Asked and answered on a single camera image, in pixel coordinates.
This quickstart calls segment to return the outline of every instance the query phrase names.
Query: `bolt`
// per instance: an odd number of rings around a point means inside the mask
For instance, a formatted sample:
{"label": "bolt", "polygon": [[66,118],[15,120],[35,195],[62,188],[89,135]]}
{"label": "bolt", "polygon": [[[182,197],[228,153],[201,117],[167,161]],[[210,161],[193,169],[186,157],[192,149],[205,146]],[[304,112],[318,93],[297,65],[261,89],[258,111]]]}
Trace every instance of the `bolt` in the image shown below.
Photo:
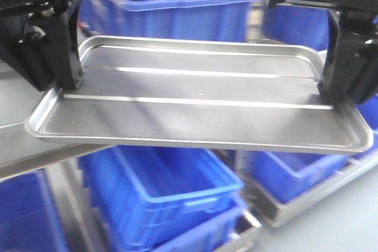
{"label": "bolt", "polygon": [[45,18],[47,18],[47,17],[50,17],[50,16],[52,16],[52,15],[54,15],[54,8],[53,7],[50,7],[49,9],[47,9],[47,10],[43,10],[43,11],[41,11],[41,15],[42,15],[42,17],[45,17]]}

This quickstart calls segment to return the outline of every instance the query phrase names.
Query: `crate handle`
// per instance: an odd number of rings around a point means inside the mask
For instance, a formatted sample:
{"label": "crate handle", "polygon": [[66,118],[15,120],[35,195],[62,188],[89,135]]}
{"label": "crate handle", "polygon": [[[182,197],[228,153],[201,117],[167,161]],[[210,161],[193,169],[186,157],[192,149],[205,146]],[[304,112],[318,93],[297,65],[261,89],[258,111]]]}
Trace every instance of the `crate handle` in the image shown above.
{"label": "crate handle", "polygon": [[183,213],[196,212],[196,211],[205,211],[207,213],[216,212],[219,209],[217,208],[218,198],[211,197],[206,199],[188,201],[184,203]]}

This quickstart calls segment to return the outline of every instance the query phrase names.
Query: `metal tray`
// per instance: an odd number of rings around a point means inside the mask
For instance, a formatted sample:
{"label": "metal tray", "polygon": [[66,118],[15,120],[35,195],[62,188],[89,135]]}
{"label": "metal tray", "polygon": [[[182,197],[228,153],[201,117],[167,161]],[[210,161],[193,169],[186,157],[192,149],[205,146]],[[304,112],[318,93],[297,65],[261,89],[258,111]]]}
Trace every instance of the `metal tray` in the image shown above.
{"label": "metal tray", "polygon": [[378,150],[369,153],[359,160],[351,158],[349,162],[350,164],[341,172],[324,180],[287,204],[281,204],[257,181],[249,179],[240,172],[238,174],[246,185],[243,192],[253,198],[254,209],[271,226],[280,227],[360,175],[378,166]]}
{"label": "metal tray", "polygon": [[43,140],[355,153],[373,135],[324,105],[318,53],[291,45],[92,37],[78,91],[52,88],[25,127]]}

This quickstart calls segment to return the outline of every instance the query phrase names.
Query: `gray floor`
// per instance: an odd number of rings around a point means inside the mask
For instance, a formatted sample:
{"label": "gray floor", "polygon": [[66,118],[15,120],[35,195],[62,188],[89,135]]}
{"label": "gray floor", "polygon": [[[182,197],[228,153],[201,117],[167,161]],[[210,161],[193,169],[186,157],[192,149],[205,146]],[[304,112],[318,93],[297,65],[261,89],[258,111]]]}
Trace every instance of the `gray floor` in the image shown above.
{"label": "gray floor", "polygon": [[251,252],[377,252],[378,167],[282,227],[263,225]]}

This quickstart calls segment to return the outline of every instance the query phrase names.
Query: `metal shelf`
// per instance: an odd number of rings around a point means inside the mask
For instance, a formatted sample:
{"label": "metal shelf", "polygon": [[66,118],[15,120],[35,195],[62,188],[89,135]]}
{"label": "metal shelf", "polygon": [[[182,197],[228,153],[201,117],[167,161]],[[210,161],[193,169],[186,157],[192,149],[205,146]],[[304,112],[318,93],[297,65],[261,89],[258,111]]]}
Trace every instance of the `metal shelf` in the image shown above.
{"label": "metal shelf", "polygon": [[42,96],[5,63],[0,63],[0,181],[109,146],[47,143],[24,130],[24,119]]}
{"label": "metal shelf", "polygon": [[[51,165],[46,172],[72,251],[108,252],[106,226],[90,206],[89,192],[81,186],[82,172],[77,169],[76,160]],[[245,211],[237,222],[233,233],[235,237],[214,252],[249,251],[258,236],[259,227],[257,219]]]}
{"label": "metal shelf", "polygon": [[378,150],[359,160],[350,159],[350,164],[341,172],[316,185],[289,203],[281,204],[263,186],[238,173],[246,183],[244,193],[253,200],[254,209],[273,227],[299,215],[317,202],[347,185],[352,180],[378,165]]}

